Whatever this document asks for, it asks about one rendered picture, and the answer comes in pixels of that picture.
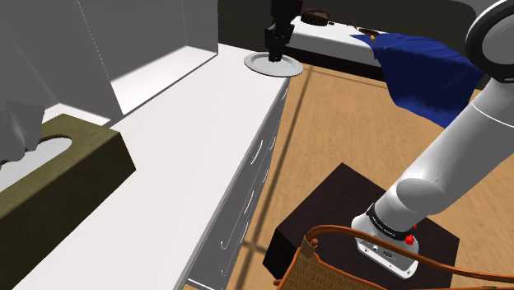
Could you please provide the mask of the dark brown oval object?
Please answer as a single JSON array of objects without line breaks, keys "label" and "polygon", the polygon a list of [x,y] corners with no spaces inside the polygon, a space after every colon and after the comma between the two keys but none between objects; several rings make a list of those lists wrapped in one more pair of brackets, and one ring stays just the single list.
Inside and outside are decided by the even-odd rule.
[{"label": "dark brown oval object", "polygon": [[317,8],[308,8],[301,14],[301,21],[313,26],[327,26],[330,13]]}]

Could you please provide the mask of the grey round plate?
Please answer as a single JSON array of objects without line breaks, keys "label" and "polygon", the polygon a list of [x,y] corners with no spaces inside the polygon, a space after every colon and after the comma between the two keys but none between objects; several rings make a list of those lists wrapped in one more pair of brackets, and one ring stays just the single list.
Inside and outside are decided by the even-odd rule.
[{"label": "grey round plate", "polygon": [[269,77],[295,77],[303,72],[303,65],[294,58],[283,55],[279,61],[272,62],[267,52],[247,55],[244,64],[250,70]]}]

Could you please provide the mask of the small brown object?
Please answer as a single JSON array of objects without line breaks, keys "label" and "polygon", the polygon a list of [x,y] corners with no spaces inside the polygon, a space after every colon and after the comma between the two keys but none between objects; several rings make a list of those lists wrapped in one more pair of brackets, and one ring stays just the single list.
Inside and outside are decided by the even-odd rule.
[{"label": "small brown object", "polygon": [[376,37],[380,35],[380,33],[376,30],[367,29],[367,28],[363,28],[363,27],[358,27],[357,30],[359,32],[363,33],[364,35],[368,35],[372,42],[375,42]]}]

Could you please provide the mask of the white chest of drawers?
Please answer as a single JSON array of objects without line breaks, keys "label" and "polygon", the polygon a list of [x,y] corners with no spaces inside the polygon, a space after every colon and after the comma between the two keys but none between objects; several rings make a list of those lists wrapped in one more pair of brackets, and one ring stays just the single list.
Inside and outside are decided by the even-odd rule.
[{"label": "white chest of drawers", "polygon": [[175,290],[234,176],[258,169],[288,81],[217,56],[110,127],[136,167],[12,290]]}]

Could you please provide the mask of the blue blanket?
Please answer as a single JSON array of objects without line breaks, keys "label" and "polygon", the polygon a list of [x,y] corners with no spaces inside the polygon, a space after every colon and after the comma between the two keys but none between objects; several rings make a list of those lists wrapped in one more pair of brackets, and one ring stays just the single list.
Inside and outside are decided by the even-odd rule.
[{"label": "blue blanket", "polygon": [[484,77],[465,56],[437,40],[399,33],[354,38],[371,47],[392,101],[443,128],[469,104]]}]

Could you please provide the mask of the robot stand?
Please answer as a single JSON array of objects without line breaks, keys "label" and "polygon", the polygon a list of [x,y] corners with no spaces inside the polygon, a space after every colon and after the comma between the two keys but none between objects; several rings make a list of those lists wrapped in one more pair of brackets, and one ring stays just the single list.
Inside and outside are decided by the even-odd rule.
[{"label": "robot stand", "polygon": [[[351,167],[340,164],[275,229],[263,265],[281,279],[292,262],[303,236],[314,226],[334,224],[348,227],[385,191]],[[453,266],[459,238],[425,218],[417,224],[419,254]],[[452,275],[420,264],[409,279],[402,279],[362,255],[356,241],[342,234],[319,237],[316,253],[322,261],[388,290],[448,288]]]}]

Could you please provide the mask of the olive green tissue box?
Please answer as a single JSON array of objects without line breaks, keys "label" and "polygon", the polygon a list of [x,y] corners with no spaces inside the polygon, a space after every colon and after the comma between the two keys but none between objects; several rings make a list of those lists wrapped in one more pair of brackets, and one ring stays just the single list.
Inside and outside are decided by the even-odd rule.
[{"label": "olive green tissue box", "polygon": [[136,167],[118,131],[70,115],[42,125],[69,148],[0,192],[0,290],[12,290]]}]

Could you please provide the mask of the white tissue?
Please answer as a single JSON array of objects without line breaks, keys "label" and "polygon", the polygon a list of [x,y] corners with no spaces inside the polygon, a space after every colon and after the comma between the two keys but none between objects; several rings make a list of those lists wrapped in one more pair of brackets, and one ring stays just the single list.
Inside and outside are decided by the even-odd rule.
[{"label": "white tissue", "polygon": [[0,111],[0,161],[20,161],[41,137],[44,107],[8,101]]}]

